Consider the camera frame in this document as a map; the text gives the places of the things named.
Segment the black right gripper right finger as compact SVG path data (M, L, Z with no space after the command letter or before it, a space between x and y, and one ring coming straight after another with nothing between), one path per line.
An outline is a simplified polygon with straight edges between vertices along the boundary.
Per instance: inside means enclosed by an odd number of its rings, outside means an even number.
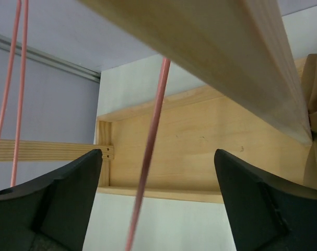
M317 190L218 149L215 170L237 250L317 250Z

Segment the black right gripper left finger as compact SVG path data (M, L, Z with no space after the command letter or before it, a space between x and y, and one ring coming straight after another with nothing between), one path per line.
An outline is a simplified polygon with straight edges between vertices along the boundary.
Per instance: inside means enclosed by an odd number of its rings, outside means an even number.
M98 186L94 149L35 179L0 191L0 250L82 250Z

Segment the pink hanger two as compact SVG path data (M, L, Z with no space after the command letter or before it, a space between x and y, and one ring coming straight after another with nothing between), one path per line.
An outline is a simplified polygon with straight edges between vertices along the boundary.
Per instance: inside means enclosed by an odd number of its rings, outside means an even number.
M2 106L0 110L0 139L2 134L2 128L3 128L4 118L5 118L8 94L9 94L12 71L13 71L13 64L14 64L14 57L15 57L15 50L16 50L16 43L17 43L17 34L18 34L18 27L19 27L19 20L20 20L20 12L21 12L21 1L18 0L16 5L13 35L12 35L11 44L10 44L10 52L9 52L9 60L8 60L8 66L7 66L7 75L5 80L3 101L2 101Z

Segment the brown garment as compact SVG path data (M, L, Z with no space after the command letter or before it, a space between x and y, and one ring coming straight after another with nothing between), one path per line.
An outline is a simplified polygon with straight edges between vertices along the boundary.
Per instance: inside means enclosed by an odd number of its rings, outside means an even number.
M313 138L304 170L303 184L317 189L317 54L309 54L307 56L301 84L308 107Z

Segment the pink hanger four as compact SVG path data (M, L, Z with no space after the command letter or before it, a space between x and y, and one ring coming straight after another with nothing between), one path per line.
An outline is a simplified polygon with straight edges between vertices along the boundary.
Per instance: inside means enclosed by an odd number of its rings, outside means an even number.
M139 179L131 223L129 226L127 241L125 245L126 251L129 251L132 249L133 242L134 242L134 236L135 236L135 232L137 228L140 210L142 207L145 186L146 186L149 169L151 165L152 154L154 151L170 64L171 64L171 61L163 57L158 87L157 87L156 96L155 96L154 111L153 111L153 116L152 116L149 132L148 132L147 143L146 143L144 157L143 157L142 171L141 171L141 175Z

